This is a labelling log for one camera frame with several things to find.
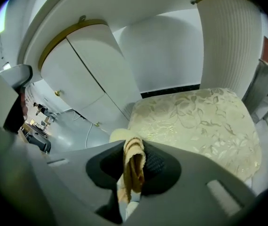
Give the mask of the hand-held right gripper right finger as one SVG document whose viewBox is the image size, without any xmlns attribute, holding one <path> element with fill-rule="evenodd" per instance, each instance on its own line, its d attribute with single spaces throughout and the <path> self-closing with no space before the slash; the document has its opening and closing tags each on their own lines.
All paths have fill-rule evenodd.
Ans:
<svg viewBox="0 0 268 226">
<path fill-rule="evenodd" d="M 259 197 L 239 178 L 211 159 L 175 147 L 147 142 L 169 161 L 162 173 L 145 182 L 127 226 L 236 226 Z"/>
</svg>

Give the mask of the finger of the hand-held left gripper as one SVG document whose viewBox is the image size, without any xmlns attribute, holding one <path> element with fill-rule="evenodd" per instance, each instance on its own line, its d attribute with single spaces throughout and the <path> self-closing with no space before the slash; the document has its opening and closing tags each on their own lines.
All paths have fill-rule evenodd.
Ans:
<svg viewBox="0 0 268 226">
<path fill-rule="evenodd" d="M 33 77 L 33 71 L 30 65 L 20 64 L 0 71 L 0 76 L 13 89 L 19 89 L 26 87 L 30 83 Z"/>
</svg>

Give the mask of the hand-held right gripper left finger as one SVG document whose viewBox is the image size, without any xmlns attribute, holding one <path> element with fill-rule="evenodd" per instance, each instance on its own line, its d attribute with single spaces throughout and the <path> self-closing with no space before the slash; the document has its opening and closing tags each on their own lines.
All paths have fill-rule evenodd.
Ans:
<svg viewBox="0 0 268 226">
<path fill-rule="evenodd" d="M 121 170 L 123 141 L 50 156 L 26 146 L 35 185 L 46 199 L 55 226 L 117 226 L 123 223 L 117 200 L 117 179 L 109 169 Z"/>
</svg>

